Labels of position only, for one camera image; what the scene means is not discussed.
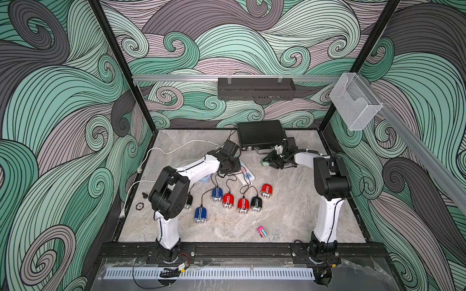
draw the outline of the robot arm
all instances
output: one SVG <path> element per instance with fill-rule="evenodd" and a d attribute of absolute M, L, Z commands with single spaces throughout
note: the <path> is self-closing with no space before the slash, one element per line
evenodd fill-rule
<path fill-rule="evenodd" d="M 351 191 L 351 180 L 342 158 L 321 156 L 309 149 L 298 149 L 293 137 L 287 137 L 261 162 L 275 169 L 285 165 L 303 165 L 314 169 L 315 189 L 321 195 L 317 225 L 311 237 L 311 257 L 321 257 L 337 247 L 336 226 L 343 199 Z"/>
<path fill-rule="evenodd" d="M 177 169 L 163 168 L 149 194 L 152 209 L 160 212 L 165 220 L 176 217 L 183 209 L 190 185 L 209 174 L 240 170 L 240 159 L 234 157 L 238 148 L 236 143 L 227 140 L 222 148 L 209 151 L 192 164 Z"/>
<path fill-rule="evenodd" d="M 311 257 L 323 257 L 337 247 L 336 226 L 343 198 L 351 191 L 351 180 L 342 158 L 298 153 L 295 162 L 314 168 L 315 190 L 321 199 L 317 224 L 311 236 Z"/>
<path fill-rule="evenodd" d="M 149 194 L 149 201 L 158 221 L 160 254 L 166 261 L 174 261 L 180 242 L 178 214 L 183 209 L 188 190 L 202 177 L 219 172 L 230 174 L 241 168 L 240 158 L 234 157 L 239 146 L 227 140 L 221 148 L 209 151 L 204 158 L 181 168 L 167 166 L 162 169 Z"/>

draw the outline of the gray marble surface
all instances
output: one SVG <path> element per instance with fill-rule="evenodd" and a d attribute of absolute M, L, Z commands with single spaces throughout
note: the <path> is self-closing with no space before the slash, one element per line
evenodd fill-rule
<path fill-rule="evenodd" d="M 228 137 L 229 130 L 161 130 L 158 133 L 154 147 L 160 147 L 165 152 L 172 151 L 191 140 L 209 140 L 222 144 Z M 315 149 L 325 153 L 319 135 L 315 130 L 291 130 L 287 136 L 296 140 L 299 148 Z M 231 140 L 238 143 L 234 133 Z M 176 167 L 188 159 L 200 159 L 216 146 L 208 142 L 192 142 L 172 154 L 165 155 L 154 149 L 143 172 L 141 180 L 156 180 L 163 167 Z M 225 209 L 221 202 L 213 202 L 211 193 L 204 195 L 203 205 L 207 209 L 207 222 L 195 223 L 194 211 L 200 206 L 201 194 L 213 188 L 213 183 L 196 183 L 191 194 L 194 197 L 190 209 L 183 209 L 178 216 L 178 232 L 182 241 L 186 242 L 292 242 L 300 239 L 309 241 L 311 232 L 317 222 L 320 196 L 314 188 L 314 172 L 312 169 L 298 166 L 297 168 L 277 170 L 272 167 L 262 167 L 259 161 L 263 156 L 256 152 L 242 152 L 241 161 L 249 168 L 255 180 L 252 185 L 259 191 L 264 183 L 273 186 L 271 198 L 263 198 L 263 210 L 256 213 L 249 211 L 240 214 L 236 211 L 240 181 L 229 181 L 228 185 L 235 198 L 232 209 Z M 226 178 L 218 178 L 219 187 L 227 192 Z M 134 197 L 123 230 L 120 242 L 153 242 L 158 235 L 157 224 L 153 219 L 154 211 L 150 202 L 143 199 L 142 192 L 149 193 L 152 182 L 141 182 Z M 255 190 L 250 188 L 246 193 L 250 201 L 255 196 Z M 142 210 L 136 210 L 136 204 L 144 203 Z M 260 237 L 257 228 L 263 226 L 267 237 Z M 364 237 L 357 225 L 356 219 L 348 202 L 343 202 L 337 226 L 337 240 L 341 243 L 364 243 Z"/>

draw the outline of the red wire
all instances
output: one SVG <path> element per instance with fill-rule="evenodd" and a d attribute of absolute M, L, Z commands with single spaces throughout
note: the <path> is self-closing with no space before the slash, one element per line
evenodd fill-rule
<path fill-rule="evenodd" d="M 188 264 L 191 264 L 191 258 L 190 258 L 190 257 L 188 257 L 188 255 L 187 255 L 187 254 L 185 254 L 185 253 L 180 253 L 180 255 L 185 255 L 185 256 L 186 256 L 186 258 L 188 258 L 188 260 L 189 260 Z"/>

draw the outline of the white cable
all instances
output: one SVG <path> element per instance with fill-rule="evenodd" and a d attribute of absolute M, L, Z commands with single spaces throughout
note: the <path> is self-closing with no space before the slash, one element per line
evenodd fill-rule
<path fill-rule="evenodd" d="M 153 150 L 153 149 L 159 149 L 159 150 L 162 151 L 162 153 L 168 155 L 168 154 L 171 154 L 172 152 L 174 152 L 174 151 L 176 151 L 176 150 L 178 150 L 178 149 L 184 147 L 185 145 L 189 144 L 190 142 L 210 142 L 211 144 L 214 144 L 214 145 L 216 145 L 216 146 L 219 146 L 219 144 L 216 144 L 216 143 L 211 142 L 211 141 L 205 141 L 205 140 L 195 139 L 195 140 L 192 140 L 192 141 L 188 141 L 188 142 L 185 143 L 184 145 L 182 145 L 182 146 L 180 146 L 180 147 L 177 147 L 176 149 L 174 149 L 174 150 L 172 150 L 171 152 L 168 152 L 168 153 L 165 153 L 164 150 L 161 149 L 161 148 L 151 148 L 151 149 L 149 149 L 149 150 L 147 151 L 146 157 L 143 159 L 143 162 L 139 165 L 139 168 L 137 169 L 137 172 L 138 172 L 138 173 L 142 173 L 142 171 L 143 171 L 142 166 L 143 166 L 144 162 L 147 160 L 147 157 L 149 156 L 149 153 L 151 152 L 151 150 Z"/>
<path fill-rule="evenodd" d="M 126 202 L 128 201 L 128 196 L 130 195 L 130 191 L 131 191 L 131 188 L 136 185 L 137 183 L 139 182 L 156 182 L 156 181 L 153 181 L 153 180 L 139 180 L 139 181 L 136 181 L 134 182 L 129 188 L 128 188 L 128 192 L 126 193 L 126 199 L 124 200 L 124 204 L 123 204 L 123 209 L 121 209 L 121 212 L 120 212 L 120 215 L 118 216 L 118 218 L 123 218 L 125 217 L 125 213 L 124 213 L 124 209 L 126 208 Z"/>

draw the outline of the wave pattern wallpaper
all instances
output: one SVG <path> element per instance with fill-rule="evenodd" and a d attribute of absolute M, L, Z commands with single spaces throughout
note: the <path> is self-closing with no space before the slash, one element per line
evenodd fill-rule
<path fill-rule="evenodd" d="M 86 0 L 0 2 L 2 290 L 82 290 L 112 237 L 151 133 L 109 51 Z"/>
<path fill-rule="evenodd" d="M 466 187 L 466 3 L 433 2 L 395 12 L 361 73 Z M 466 218 L 384 117 L 353 132 L 337 113 L 324 136 L 407 290 L 463 291 Z"/>
<path fill-rule="evenodd" d="M 409 3 L 421 0 L 410 0 Z M 348 72 L 384 1 L 102 0 L 133 74 Z M 215 82 L 141 82 L 159 128 L 280 120 L 317 128 L 331 83 L 298 83 L 292 101 L 219 101 Z"/>

